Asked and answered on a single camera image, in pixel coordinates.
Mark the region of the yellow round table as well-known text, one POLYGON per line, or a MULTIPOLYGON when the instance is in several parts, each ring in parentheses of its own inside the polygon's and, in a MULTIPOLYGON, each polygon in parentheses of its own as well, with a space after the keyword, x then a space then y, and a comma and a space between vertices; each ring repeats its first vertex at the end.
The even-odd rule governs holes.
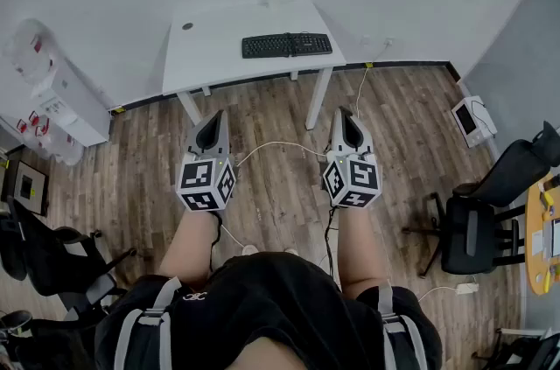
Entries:
POLYGON ((543 224, 560 219, 560 186, 548 191, 551 207, 546 208, 541 198, 541 187, 552 178, 549 172, 530 186, 525 204, 525 263, 529 286, 538 296, 548 293, 554 283, 560 283, 560 270, 551 270, 560 266, 560 256, 543 259, 543 224))

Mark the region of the person's black shirt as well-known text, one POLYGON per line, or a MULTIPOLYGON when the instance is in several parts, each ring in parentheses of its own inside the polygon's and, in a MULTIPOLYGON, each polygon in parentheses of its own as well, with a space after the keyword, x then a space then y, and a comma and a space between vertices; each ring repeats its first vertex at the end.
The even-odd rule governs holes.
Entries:
POLYGON ((98 370, 225 370, 249 344, 286 346, 307 370, 440 370, 442 345, 416 296, 384 284, 342 294, 292 254, 228 260, 195 291, 146 276, 97 326, 98 370))

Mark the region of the black framed box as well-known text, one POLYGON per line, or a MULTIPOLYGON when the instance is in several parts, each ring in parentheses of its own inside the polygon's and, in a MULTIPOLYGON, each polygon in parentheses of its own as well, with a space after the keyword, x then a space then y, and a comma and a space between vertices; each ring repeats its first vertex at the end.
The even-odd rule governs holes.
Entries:
POLYGON ((0 189, 0 210, 8 210, 8 198, 12 197, 36 215, 46 216, 48 209, 49 177, 23 159, 26 148, 12 152, 6 161, 2 188, 0 189))

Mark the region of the white desk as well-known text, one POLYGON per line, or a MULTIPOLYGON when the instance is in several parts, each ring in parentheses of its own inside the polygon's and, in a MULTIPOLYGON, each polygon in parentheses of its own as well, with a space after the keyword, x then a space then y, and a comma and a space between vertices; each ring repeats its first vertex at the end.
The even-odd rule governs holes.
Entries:
POLYGON ((202 115, 191 92, 239 80, 317 70, 305 127, 315 127, 333 69, 347 61, 316 6, 310 1, 277 3, 269 7, 242 4, 195 14, 175 12, 164 63, 164 95, 176 94, 193 123, 202 115), (182 26, 192 23, 190 30, 182 26), (244 59, 242 39, 278 33, 326 34, 332 45, 327 55, 296 58, 244 59))

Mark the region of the white tablet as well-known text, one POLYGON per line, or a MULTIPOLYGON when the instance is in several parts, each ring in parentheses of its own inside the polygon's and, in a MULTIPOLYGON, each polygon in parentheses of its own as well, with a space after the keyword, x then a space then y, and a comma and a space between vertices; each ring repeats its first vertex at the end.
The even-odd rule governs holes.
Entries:
POLYGON ((560 219, 546 221, 542 229, 542 258, 560 256, 560 219))

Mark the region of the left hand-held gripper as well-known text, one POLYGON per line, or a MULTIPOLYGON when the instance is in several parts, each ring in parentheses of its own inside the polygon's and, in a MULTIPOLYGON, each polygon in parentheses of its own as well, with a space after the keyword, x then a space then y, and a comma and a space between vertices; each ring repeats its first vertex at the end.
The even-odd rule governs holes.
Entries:
POLYGON ((226 208, 236 183, 230 160, 228 112, 219 109, 196 124, 178 168, 176 193, 190 212, 226 208))

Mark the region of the white boxes pile left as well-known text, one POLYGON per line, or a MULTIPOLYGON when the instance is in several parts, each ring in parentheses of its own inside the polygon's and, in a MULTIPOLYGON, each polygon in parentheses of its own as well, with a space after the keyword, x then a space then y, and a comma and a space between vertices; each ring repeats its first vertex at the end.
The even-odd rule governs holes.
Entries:
POLYGON ((110 114, 65 59, 52 67, 31 91, 40 113, 48 116, 84 147, 109 140, 110 114))

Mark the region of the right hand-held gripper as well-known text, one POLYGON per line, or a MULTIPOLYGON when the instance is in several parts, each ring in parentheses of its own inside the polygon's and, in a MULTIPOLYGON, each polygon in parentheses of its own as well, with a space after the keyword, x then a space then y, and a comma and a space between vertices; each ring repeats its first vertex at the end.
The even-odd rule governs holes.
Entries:
POLYGON ((370 132, 343 106, 336 108, 333 114, 331 146, 326 152, 327 166, 322 179, 332 206, 367 208, 382 194, 380 168, 370 132))

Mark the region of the clear water jug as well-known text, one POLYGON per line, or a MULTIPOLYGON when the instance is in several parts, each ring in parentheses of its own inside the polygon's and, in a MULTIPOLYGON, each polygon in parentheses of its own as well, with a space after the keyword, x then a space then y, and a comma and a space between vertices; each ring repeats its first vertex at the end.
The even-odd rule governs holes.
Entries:
POLYGON ((28 120, 19 119, 16 129, 24 144, 44 159, 74 166, 82 159, 84 147, 46 115, 31 113, 28 120))
POLYGON ((44 81, 53 70, 53 43, 46 27, 27 18, 4 44, 2 55, 17 74, 32 86, 44 81))

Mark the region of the white screen device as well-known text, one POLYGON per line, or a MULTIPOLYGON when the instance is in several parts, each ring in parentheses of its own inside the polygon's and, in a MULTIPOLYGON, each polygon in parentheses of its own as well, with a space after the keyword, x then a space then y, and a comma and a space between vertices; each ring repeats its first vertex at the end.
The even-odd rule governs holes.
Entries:
POLYGON ((468 96, 461 100, 452 110, 453 115, 468 148, 494 138, 497 129, 487 106, 479 96, 468 96))

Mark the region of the person's left forearm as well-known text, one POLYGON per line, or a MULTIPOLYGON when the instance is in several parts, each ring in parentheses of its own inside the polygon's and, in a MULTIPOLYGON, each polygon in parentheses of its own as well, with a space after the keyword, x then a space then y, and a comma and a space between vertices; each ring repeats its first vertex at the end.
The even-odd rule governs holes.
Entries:
POLYGON ((218 219, 210 212, 185 211, 158 273, 177 277, 193 289, 203 287, 210 275, 212 244, 218 234, 218 219))

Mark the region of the black keyboard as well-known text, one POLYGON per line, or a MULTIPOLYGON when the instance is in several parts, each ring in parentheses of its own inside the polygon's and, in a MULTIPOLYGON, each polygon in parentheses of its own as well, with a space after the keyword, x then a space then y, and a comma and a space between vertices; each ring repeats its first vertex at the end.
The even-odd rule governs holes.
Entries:
POLYGON ((327 55, 333 52, 326 34, 281 33, 243 38, 241 56, 244 59, 289 58, 327 55))

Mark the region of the person's right forearm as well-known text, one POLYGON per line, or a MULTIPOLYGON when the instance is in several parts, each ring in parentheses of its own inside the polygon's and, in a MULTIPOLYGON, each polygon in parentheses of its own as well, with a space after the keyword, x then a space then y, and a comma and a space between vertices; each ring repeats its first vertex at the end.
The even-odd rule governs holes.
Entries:
POLYGON ((389 280, 382 248, 364 208, 339 212, 337 256, 340 287, 346 297, 355 299, 389 280))

